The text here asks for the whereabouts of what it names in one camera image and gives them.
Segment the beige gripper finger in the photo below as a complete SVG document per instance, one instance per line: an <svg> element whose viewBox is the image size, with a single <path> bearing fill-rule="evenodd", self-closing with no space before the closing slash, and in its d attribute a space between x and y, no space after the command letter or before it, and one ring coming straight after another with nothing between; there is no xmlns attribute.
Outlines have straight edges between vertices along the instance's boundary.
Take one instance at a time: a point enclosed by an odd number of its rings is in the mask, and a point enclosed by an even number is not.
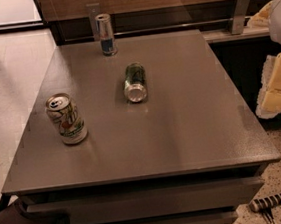
<svg viewBox="0 0 281 224"><path fill-rule="evenodd" d="M249 28L260 28L267 27L269 24L269 13L272 6L272 2L269 1L263 8L259 10L256 14L254 14L249 21L247 22L247 26Z"/></svg>
<svg viewBox="0 0 281 224"><path fill-rule="evenodd" d="M256 115L273 119L281 113L281 52L268 56L262 70L262 87L258 91Z"/></svg>

